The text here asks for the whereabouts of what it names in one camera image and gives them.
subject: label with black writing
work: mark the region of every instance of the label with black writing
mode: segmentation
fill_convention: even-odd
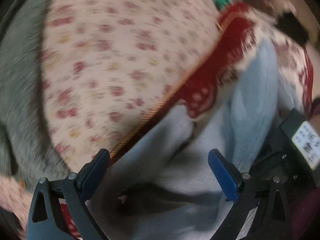
[[[320,138],[308,121],[300,125],[291,141],[314,171],[320,162]]]

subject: gray cloth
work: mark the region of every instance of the gray cloth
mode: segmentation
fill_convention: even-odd
[[[272,43],[263,40],[230,100],[185,149],[176,154],[176,148],[167,144],[185,127],[169,122],[167,130],[173,126],[175,132],[159,140],[157,129],[165,125],[161,122],[107,171],[88,207],[109,239],[207,240],[213,236],[232,204],[221,198],[220,185],[208,165],[209,151],[217,148],[241,172],[249,171],[277,105],[300,109],[276,65]],[[183,119],[180,115],[176,122]]]
[[[41,29],[49,0],[15,0],[0,24],[0,173],[33,191],[69,168],[52,147],[42,108]]]

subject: light blue cloth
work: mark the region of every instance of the light blue cloth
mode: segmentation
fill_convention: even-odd
[[[210,239],[231,205],[221,200],[208,153],[217,148],[241,172],[248,171],[279,100],[288,108],[298,106],[293,90],[280,81],[281,92],[275,49],[263,40],[230,100],[178,154],[191,130],[183,107],[173,108],[107,171],[88,205],[109,239]],[[117,199],[121,194],[127,196],[124,205]]]

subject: zipper teeth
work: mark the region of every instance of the zipper teeth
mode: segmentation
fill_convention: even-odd
[[[133,129],[125,138],[123,138],[119,144],[116,146],[116,148],[114,148],[112,150],[112,152],[110,153],[110,157],[113,158],[115,157],[118,152],[122,149],[122,147],[124,147],[131,139],[133,136],[135,136],[140,129],[142,129],[148,122],[149,120],[154,117],[156,115],[156,113],[159,112],[159,110],[173,97],[173,95],[186,83],[186,81],[193,75],[194,72],[196,72],[203,64],[204,62],[207,61],[207,59],[210,57],[210,55],[212,54],[212,52],[216,49],[217,45],[219,44],[224,32],[226,31],[226,29],[228,28],[228,26],[230,25],[230,23],[233,21],[234,18],[242,16],[239,13],[230,13],[227,18],[223,21],[223,23],[221,25],[218,24],[218,22],[216,22],[216,25],[220,31],[220,37],[218,38],[217,42],[212,46],[212,49],[210,50],[210,52],[208,53],[208,55],[206,57],[204,57],[204,59],[200,62],[200,64],[198,64],[197,67],[195,67],[194,69],[192,69],[191,71],[189,71],[185,77],[182,79],[182,81],[180,81],[178,83],[178,85],[176,85],[174,88],[171,88],[171,90],[165,95],[165,97],[159,102],[157,103],[149,112],[148,114],[146,114],[143,119],[141,120],[140,124]]]

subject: green-gray fuzzy cloth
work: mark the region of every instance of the green-gray fuzzy cloth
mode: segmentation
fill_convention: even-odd
[[[44,119],[39,55],[50,0],[15,0],[0,23],[0,174],[33,192],[40,177],[70,169],[54,150]]]

